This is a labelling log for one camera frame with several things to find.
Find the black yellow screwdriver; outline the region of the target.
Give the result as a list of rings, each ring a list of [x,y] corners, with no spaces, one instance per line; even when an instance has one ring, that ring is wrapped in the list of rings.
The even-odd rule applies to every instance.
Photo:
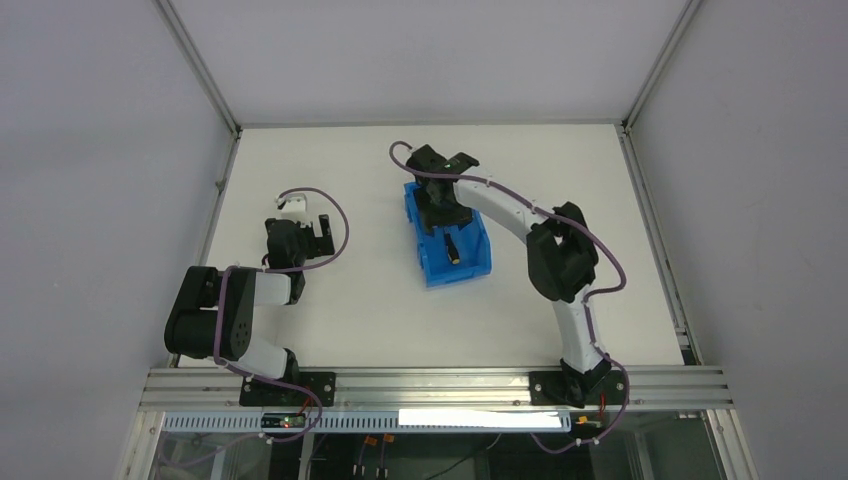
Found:
[[[450,263],[452,265],[458,265],[461,262],[461,257],[459,254],[459,250],[455,242],[453,241],[452,236],[449,233],[445,233],[443,239],[446,247],[446,253]]]

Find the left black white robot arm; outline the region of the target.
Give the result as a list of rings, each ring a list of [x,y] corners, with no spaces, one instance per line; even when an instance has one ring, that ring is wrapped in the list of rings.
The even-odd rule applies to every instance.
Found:
[[[268,218],[270,272],[235,266],[219,270],[191,266],[186,271],[164,330],[171,354],[219,360],[245,375],[298,384],[300,371],[291,350],[253,333],[258,306],[296,304],[305,289],[308,260],[336,253],[327,214],[311,221]]]

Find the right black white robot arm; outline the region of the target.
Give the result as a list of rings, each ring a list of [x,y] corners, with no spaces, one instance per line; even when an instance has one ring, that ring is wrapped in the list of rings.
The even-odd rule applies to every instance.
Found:
[[[483,221],[490,219],[524,246],[526,274],[552,306],[561,343],[561,377],[550,399],[582,407],[612,369],[598,343],[592,317],[593,284],[600,254],[608,250],[589,231],[582,210],[566,202],[544,210],[505,185],[486,178],[474,157],[447,158],[431,146],[392,162],[413,175],[405,185],[407,217],[414,225],[419,263],[430,287],[490,273],[492,247]]]

